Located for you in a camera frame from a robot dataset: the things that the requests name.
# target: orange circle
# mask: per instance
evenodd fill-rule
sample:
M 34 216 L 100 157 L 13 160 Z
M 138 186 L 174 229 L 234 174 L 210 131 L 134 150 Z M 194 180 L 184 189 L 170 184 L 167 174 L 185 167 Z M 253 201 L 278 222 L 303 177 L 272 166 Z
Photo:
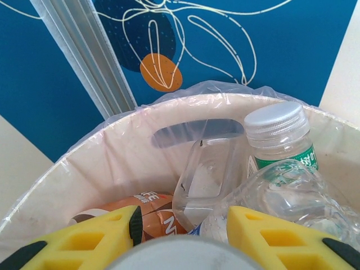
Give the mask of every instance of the orange circle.
M 179 68 L 175 69 L 175 67 L 174 62 L 166 56 L 150 53 L 142 60 L 140 72 L 146 83 L 153 89 L 160 92 L 173 92 L 182 84 L 182 74 Z

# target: water bottle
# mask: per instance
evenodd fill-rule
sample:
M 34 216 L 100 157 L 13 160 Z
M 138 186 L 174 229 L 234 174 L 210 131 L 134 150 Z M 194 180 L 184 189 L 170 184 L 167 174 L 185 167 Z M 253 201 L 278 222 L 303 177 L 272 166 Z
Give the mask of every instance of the water bottle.
M 310 123 L 301 104 L 285 101 L 259 108 L 245 117 L 244 127 L 257 165 L 251 171 L 283 159 L 296 159 L 318 169 Z
M 319 172 L 297 160 L 278 161 L 253 174 L 189 234 L 227 242 L 227 213 L 233 205 L 330 233 L 360 250 L 359 215 L 329 197 Z

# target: yellow robotic claw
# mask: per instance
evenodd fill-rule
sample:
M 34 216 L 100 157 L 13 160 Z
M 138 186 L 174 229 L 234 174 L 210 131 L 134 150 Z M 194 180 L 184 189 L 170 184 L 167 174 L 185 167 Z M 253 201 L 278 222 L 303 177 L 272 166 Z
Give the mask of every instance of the yellow robotic claw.
M 127 206 L 36 239 L 0 270 L 99 270 L 141 243 L 139 206 Z
M 248 208 L 230 207 L 229 244 L 265 269 L 360 269 L 360 254 L 334 236 Z

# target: trash can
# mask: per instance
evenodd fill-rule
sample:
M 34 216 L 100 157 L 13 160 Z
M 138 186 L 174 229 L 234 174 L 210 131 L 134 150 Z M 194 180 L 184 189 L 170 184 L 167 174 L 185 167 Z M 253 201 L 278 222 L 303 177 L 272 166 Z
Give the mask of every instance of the trash can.
M 0 260 L 32 239 L 68 225 L 82 210 L 145 191 L 172 192 L 195 140 L 241 133 L 260 107 L 296 100 L 271 88 L 207 81 L 151 106 L 113 116 L 73 146 L 20 198 L 0 224 Z M 304 104 L 319 171 L 330 194 L 360 210 L 360 130 Z M 244 134 L 244 168 L 250 151 Z

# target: wall mural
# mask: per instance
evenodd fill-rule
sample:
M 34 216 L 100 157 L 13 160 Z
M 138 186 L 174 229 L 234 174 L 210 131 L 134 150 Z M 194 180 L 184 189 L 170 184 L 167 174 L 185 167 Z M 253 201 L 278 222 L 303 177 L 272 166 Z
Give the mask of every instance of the wall mural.
M 208 79 L 318 105 L 356 0 L 93 3 L 139 105 Z

